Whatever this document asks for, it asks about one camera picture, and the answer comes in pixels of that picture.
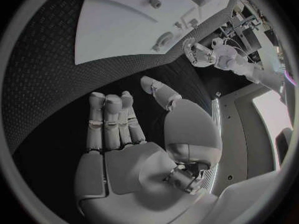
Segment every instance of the black mesh fabric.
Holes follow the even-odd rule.
[[[74,64],[77,21],[84,0],[48,0],[19,37],[6,69],[2,116],[11,152],[39,124],[76,98],[128,75],[168,64],[182,53],[179,41],[165,55],[129,55]],[[197,41],[231,16],[236,0],[186,37]]]

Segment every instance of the robotic hand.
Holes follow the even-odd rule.
[[[221,138],[208,113],[159,81],[142,77],[141,86],[169,111],[166,152],[146,142],[128,91],[92,93],[87,152],[75,177],[78,208],[92,223],[169,223],[199,200],[203,173],[220,160]]]
[[[261,83],[276,91],[284,99],[284,76],[274,71],[265,71],[255,63],[250,63],[246,58],[238,54],[237,50],[226,45],[220,37],[212,40],[213,50],[195,43],[194,38],[184,41],[183,50],[189,61],[196,67],[214,65],[221,70],[231,70],[237,75],[244,75],[253,83]]]

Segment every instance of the robot finger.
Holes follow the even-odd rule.
[[[87,150],[103,149],[103,106],[105,95],[98,92],[91,93],[89,97],[90,115],[87,132]]]
[[[182,96],[178,92],[162,82],[156,81],[150,77],[143,76],[140,83],[142,89],[146,93],[151,94],[157,103],[167,111],[173,110],[175,102],[182,99]]]
[[[122,100],[117,95],[107,95],[104,111],[105,149],[113,150],[121,147],[119,133],[119,113]]]
[[[129,132],[129,109],[133,105],[133,97],[128,91],[122,93],[122,109],[119,113],[119,130],[120,130],[120,141],[121,145],[125,146],[127,144],[132,144],[130,132]]]
[[[132,142],[133,144],[146,143],[146,137],[138,123],[133,109],[133,97],[128,91],[124,91],[123,96],[126,97],[128,101],[130,100],[130,102],[128,102],[128,126]]]

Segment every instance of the purple light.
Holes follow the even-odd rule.
[[[289,73],[285,70],[285,77],[294,85],[297,86],[296,81],[289,75]]]

